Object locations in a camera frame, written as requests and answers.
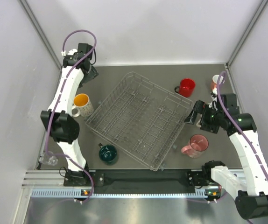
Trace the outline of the small orange mug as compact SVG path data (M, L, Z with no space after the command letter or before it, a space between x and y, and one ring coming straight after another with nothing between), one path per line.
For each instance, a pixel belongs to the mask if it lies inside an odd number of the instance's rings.
M212 77L212 82L211 82L211 91L217 88L217 84L222 85L224 83L224 78L219 77L220 75L214 75Z

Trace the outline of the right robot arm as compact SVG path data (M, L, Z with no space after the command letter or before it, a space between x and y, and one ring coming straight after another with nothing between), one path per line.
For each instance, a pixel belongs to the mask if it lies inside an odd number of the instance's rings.
M202 166L203 181L208 185L221 185L234 199L243 219L268 217L268 166L253 117L249 113L240 113L237 97L233 93L222 94L210 104L196 101L185 123L195 124L199 114L201 130L217 133L222 128L226 131L246 180L241 181L224 163L209 161Z

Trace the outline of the white floral mug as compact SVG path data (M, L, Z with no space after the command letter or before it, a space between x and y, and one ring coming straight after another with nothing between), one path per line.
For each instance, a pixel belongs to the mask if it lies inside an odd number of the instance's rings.
M75 96L72 111L77 110L76 113L72 113L73 117L82 116L84 118L90 117L94 108L87 94L81 93Z

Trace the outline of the dark green mug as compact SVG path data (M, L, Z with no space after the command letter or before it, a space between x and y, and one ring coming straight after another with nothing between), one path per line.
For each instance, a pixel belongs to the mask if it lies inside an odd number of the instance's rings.
M98 144L99 150L99 158L106 165L113 165L118 160L118 151L113 145L102 145Z

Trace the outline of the clear plastic cup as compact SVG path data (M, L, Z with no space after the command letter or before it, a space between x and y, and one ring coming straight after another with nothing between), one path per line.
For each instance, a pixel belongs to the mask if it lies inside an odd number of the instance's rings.
M45 165L55 166L58 163L58 158L52 152L43 152L40 155L39 162Z

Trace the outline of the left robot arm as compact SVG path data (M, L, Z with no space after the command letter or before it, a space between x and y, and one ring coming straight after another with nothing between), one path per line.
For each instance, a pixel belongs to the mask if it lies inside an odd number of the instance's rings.
M46 141L53 139L62 150L61 153L52 153L46 142L45 154L53 159L63 157L67 160L68 167L64 176L66 186L93 184L87 161L78 143L80 125L75 117L81 113L73 114L72 111L77 107L74 98L78 88L98 75L91 64L94 53L95 49L88 44L80 44L77 49L69 52L62 51L63 68L58 88L48 109L40 114L47 133Z

